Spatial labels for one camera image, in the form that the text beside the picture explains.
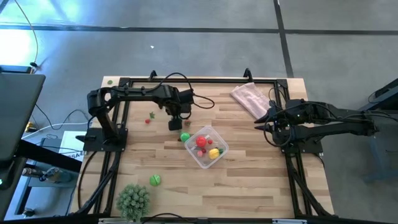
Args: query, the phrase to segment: wooden table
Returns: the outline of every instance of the wooden table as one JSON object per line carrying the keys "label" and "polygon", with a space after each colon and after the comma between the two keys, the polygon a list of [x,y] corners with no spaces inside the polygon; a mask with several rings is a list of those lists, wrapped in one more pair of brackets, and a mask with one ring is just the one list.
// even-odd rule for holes
{"label": "wooden table", "polygon": [[[102,86],[119,83],[120,77],[104,77]],[[307,99],[302,78],[288,78],[290,98]],[[155,83],[135,83],[135,87],[151,87]],[[169,83],[180,91],[185,83]],[[172,212],[183,217],[218,218],[287,218],[293,217],[292,199],[285,158],[280,149],[268,145],[263,133],[255,130],[255,120],[229,93],[239,84],[192,83],[195,93],[210,97],[216,103],[210,110],[192,107],[192,121],[183,131],[195,134],[206,125],[213,126],[228,143],[229,152],[209,169],[202,169],[178,142],[179,131],[169,131],[170,120],[165,111],[153,102],[131,102],[127,128],[129,137],[120,161],[118,180],[111,216],[118,217],[116,209],[118,193],[127,184],[147,186],[151,194],[151,210],[148,216]],[[268,95],[272,85],[256,84]],[[209,102],[195,98],[200,105]],[[155,119],[146,124],[149,113]],[[84,203],[98,185],[104,154],[99,152],[88,165],[83,178],[81,199]],[[325,171],[319,158],[303,154],[303,164],[309,189],[324,206],[333,213]],[[162,183],[158,187],[149,184],[149,177],[159,174]],[[108,187],[104,191],[102,209],[106,203]],[[304,211],[301,191],[298,191],[300,208]],[[77,210],[75,194],[71,212]]]}

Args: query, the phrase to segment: green toy fruit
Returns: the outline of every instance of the green toy fruit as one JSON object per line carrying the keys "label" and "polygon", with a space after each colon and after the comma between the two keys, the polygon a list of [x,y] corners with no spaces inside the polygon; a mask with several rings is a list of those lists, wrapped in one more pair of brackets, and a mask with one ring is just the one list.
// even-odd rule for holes
{"label": "green toy fruit", "polygon": [[185,142],[189,138],[190,138],[190,135],[188,133],[181,133],[181,135],[180,135],[180,139],[182,142]]}
{"label": "green toy fruit", "polygon": [[160,181],[161,181],[160,176],[157,174],[149,178],[149,183],[154,187],[158,186],[160,184]]}

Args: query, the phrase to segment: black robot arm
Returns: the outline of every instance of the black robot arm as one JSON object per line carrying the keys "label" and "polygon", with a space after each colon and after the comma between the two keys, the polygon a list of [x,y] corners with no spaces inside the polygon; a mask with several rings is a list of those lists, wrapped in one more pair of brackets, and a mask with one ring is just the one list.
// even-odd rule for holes
{"label": "black robot arm", "polygon": [[153,101],[159,108],[165,107],[166,113],[172,116],[169,121],[169,129],[179,130],[182,128],[181,113],[191,113],[193,104],[193,92],[191,90],[179,91],[169,85],[159,85],[146,90],[141,88],[112,87],[93,90],[87,95],[88,112],[97,117],[103,128],[104,139],[117,139],[119,136],[116,124],[109,118],[109,111],[121,101]]}
{"label": "black robot arm", "polygon": [[[283,110],[272,106],[265,116],[255,121],[264,123],[255,128],[271,133],[275,146],[289,143],[292,146],[301,144],[301,147],[309,147],[317,139],[328,135],[351,133],[371,136],[378,131],[373,120],[363,111],[339,109],[328,103],[303,99],[288,100],[285,108]],[[300,125],[305,123],[322,125]]]}

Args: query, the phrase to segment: pink towel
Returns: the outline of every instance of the pink towel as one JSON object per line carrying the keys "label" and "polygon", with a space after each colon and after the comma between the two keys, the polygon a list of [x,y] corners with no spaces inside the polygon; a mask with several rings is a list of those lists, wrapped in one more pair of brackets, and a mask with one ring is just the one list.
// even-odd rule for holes
{"label": "pink towel", "polygon": [[264,96],[253,82],[237,86],[231,96],[244,106],[256,119],[263,117],[270,108],[268,97]]}

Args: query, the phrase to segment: red ball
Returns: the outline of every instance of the red ball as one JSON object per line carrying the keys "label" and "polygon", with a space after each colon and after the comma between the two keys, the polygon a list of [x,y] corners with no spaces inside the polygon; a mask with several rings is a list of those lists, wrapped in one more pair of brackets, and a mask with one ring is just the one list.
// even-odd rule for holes
{"label": "red ball", "polygon": [[197,137],[197,146],[205,147],[206,146],[206,139],[203,136]]}

